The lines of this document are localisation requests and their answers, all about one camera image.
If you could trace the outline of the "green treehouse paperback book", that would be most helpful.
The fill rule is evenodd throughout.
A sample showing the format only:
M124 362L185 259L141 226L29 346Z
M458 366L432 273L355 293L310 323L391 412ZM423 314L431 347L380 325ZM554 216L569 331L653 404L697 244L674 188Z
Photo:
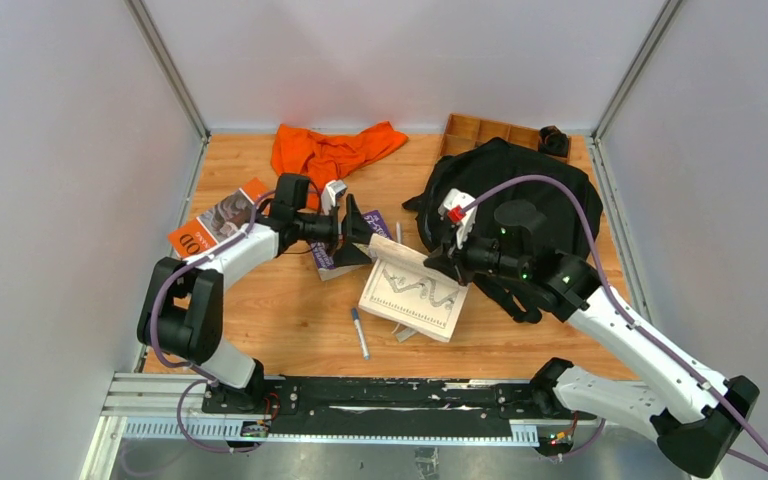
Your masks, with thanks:
M368 247L374 264L358 301L372 315L448 343L468 288L424 266L427 256L374 234Z

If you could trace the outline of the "black student backpack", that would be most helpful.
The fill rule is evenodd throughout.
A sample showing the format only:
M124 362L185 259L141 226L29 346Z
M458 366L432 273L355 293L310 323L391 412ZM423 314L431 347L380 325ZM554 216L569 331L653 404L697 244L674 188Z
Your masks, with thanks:
M403 209L416 215L420 240L439 244L437 208L450 189L475 198L470 236L522 236L532 253L532 277L513 281L476 275L474 284L515 322L539 322L548 312L565 320L599 286L588 266L599 233L602 201L582 170L500 138L434 165L424 190Z

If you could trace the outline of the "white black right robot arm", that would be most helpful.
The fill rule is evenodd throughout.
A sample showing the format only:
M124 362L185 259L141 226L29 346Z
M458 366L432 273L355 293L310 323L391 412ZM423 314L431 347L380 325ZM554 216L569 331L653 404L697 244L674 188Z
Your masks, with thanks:
M710 477L760 395L677 347L605 284L583 258L555 248L546 217L525 200L496 208L492 237L477 234L476 200L457 189L442 201L440 245L426 267L464 284L476 275L525 287L541 310L595 339L632 370L639 385L594 375L553 358L533 377L531 403L544 417L565 409L596 415L653 441L684 472Z

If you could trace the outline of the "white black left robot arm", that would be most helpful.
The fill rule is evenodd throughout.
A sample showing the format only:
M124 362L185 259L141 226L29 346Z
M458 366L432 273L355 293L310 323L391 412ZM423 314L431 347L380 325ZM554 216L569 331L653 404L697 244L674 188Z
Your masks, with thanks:
M244 211L240 230L202 253L164 257L152 271L138 341L164 366L196 372L207 392L243 413L258 411L270 395L263 364L224 337L225 292L299 241L324 245L338 266L371 261L374 231L345 184L323 187L318 208L307 205L311 185L305 175L280 175Z

